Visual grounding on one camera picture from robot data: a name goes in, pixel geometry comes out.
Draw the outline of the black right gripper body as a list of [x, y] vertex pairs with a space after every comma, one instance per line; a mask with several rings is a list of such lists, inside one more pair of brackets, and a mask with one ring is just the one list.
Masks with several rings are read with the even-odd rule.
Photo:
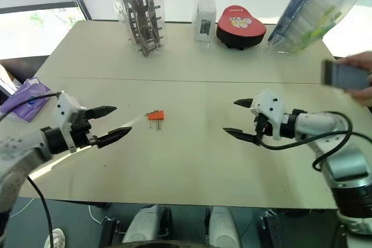
[[273, 136], [273, 127], [268, 121], [268, 117], [259, 113], [255, 117], [256, 144], [260, 144], [264, 136]]

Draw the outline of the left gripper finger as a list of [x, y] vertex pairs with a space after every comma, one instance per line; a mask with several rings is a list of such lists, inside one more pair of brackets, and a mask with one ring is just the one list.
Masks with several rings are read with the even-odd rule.
[[132, 127], [119, 127], [115, 130], [111, 130], [104, 136], [101, 136], [98, 138], [96, 137], [95, 145], [98, 148], [108, 146], [120, 140], [122, 137], [126, 136], [131, 130], [132, 130]]
[[107, 116], [111, 112], [115, 111], [117, 107], [115, 106], [99, 106], [87, 110], [87, 120], [98, 119]]

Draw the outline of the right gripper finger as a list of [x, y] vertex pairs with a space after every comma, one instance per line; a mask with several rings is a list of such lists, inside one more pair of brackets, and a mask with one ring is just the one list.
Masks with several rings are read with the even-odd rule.
[[249, 109], [251, 108], [252, 103], [253, 103], [252, 98], [239, 99], [239, 100], [236, 100], [236, 101], [233, 102], [233, 104], [235, 104], [235, 105], [242, 106], [242, 107], [249, 108]]
[[256, 135], [244, 133], [242, 130], [236, 128], [223, 128], [223, 130], [228, 134], [232, 135], [234, 138], [237, 138], [241, 141], [249, 142], [254, 145], [259, 145], [259, 141]]

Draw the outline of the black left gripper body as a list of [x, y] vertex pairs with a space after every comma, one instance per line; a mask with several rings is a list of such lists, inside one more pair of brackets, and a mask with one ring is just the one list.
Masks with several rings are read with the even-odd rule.
[[90, 134], [90, 119], [95, 116], [94, 109], [78, 110], [71, 116], [71, 137], [77, 148], [96, 145], [96, 136]]

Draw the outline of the person's bare hand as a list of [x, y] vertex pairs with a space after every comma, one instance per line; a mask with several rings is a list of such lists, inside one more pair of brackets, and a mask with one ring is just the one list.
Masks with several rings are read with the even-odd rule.
[[363, 90], [346, 89], [348, 94], [355, 102], [361, 106], [371, 107], [371, 51], [366, 51], [337, 60], [338, 63], [347, 64], [369, 72], [369, 86]]

